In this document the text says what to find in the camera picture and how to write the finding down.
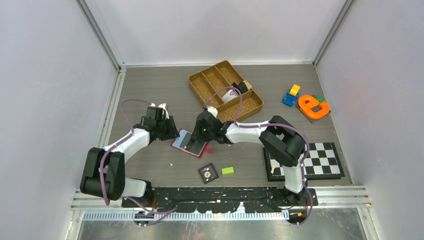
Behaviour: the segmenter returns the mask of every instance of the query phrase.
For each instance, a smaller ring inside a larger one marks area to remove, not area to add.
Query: small box
[[[239,95],[237,94],[237,92],[231,89],[227,91],[224,96],[222,96],[222,100],[224,101],[224,103],[228,103],[229,101],[237,98],[238,96]]]
[[[301,87],[299,85],[293,85],[293,87],[290,90],[290,95],[292,96],[296,96],[296,94],[298,94],[299,90],[301,89]]]
[[[213,180],[219,178],[218,173],[212,163],[199,168],[198,172],[204,184],[210,183]]]
[[[234,173],[234,168],[231,167],[226,167],[222,169],[222,175],[230,175]]]

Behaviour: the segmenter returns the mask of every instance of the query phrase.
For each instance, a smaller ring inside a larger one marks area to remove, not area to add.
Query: checkered board
[[[340,179],[345,176],[333,142],[310,143],[309,156],[304,160],[305,176],[309,180]],[[284,181],[283,166],[263,148],[268,182]],[[276,166],[271,173],[271,166]]]

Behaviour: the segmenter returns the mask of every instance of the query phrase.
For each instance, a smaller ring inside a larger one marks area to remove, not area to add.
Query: green block
[[[230,175],[234,173],[234,168],[232,166],[222,169],[222,175]]]
[[[316,97],[315,98],[319,103],[322,103],[322,102],[324,102],[324,99],[322,98],[322,97]]]

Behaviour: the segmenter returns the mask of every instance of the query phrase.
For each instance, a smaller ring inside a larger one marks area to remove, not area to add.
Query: metal floor
[[[164,221],[138,228],[132,221],[83,221],[79,240],[365,240],[356,208],[314,209],[297,228],[282,220]]]
[[[177,129],[192,131],[202,105],[190,90],[188,76],[206,69],[205,66],[130,67],[126,71],[119,102],[130,98],[144,99],[155,104],[167,103]],[[317,73],[312,65],[236,65],[237,71],[263,99],[262,110],[242,121],[255,123],[280,115],[302,131],[312,143],[334,142],[346,177],[334,180],[310,180],[309,186],[350,185],[345,160],[330,116],[311,124],[295,107],[281,101],[287,91],[297,84],[300,94],[324,96]],[[125,110],[134,123],[146,114],[146,105],[128,102]],[[129,131],[121,111],[117,111],[109,143]],[[125,165],[126,177],[148,180],[155,187],[231,187],[283,186],[284,182],[268,182],[262,146],[238,143],[231,146],[210,143],[213,153],[201,159],[171,147],[169,141],[155,141],[136,153]],[[213,163],[221,168],[234,167],[235,173],[220,176],[204,185],[198,169]]]

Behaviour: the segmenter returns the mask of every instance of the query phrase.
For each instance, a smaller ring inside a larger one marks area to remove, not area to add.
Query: woven basket
[[[238,85],[242,81],[244,81],[243,77],[227,60],[188,77],[188,85],[202,105],[204,105],[216,91],[223,87],[229,87],[232,83]],[[229,90],[221,91],[209,103],[210,106],[218,110],[217,118],[221,122],[234,120],[237,110],[239,109],[240,100],[238,97],[228,102],[223,101],[222,97],[228,91]],[[243,93],[241,97],[242,107],[237,119],[238,121],[242,121],[258,113],[264,105],[264,101],[253,89]]]

